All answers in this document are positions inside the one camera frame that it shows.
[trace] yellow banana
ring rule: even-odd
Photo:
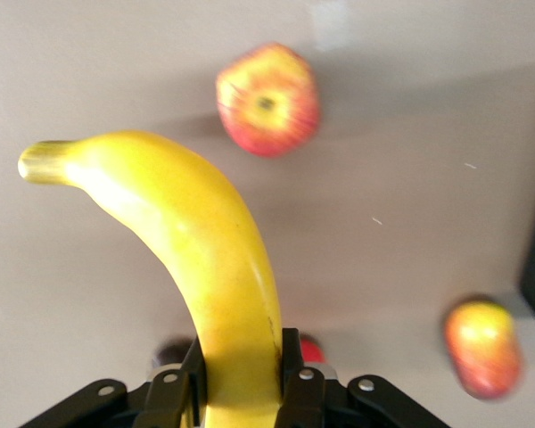
[[[18,168],[29,182],[85,190],[164,263],[201,341],[206,426],[272,428],[281,401],[279,302],[258,228],[227,178],[143,131],[37,143]]]

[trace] red and yellow apple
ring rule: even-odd
[[[276,157],[306,143],[320,117],[309,64],[290,48],[269,43],[218,74],[218,111],[244,150]]]
[[[514,320],[490,299],[455,306],[444,324],[449,355],[464,389],[477,399],[498,399],[518,383],[523,370]]]

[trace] banana stem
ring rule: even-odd
[[[68,151],[73,141],[43,141],[26,149],[18,160],[20,175],[30,183],[69,185]]]

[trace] white mark on surface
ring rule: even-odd
[[[311,7],[316,48],[330,51],[349,43],[349,8],[346,0],[327,0]]]

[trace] silver screw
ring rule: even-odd
[[[304,368],[300,371],[300,378],[304,381],[308,381],[310,379],[313,379],[313,370],[309,370],[308,368]]]
[[[162,381],[164,383],[173,383],[176,379],[178,379],[178,375],[174,373],[165,374],[165,376],[162,378]]]
[[[375,390],[375,384],[370,379],[361,379],[358,381],[358,387],[362,391],[374,391]]]
[[[110,386],[110,385],[107,385],[107,386],[103,386],[98,392],[97,392],[97,395],[99,397],[103,397],[105,395],[109,395],[109,394],[112,394],[113,392],[115,392],[115,388]]]

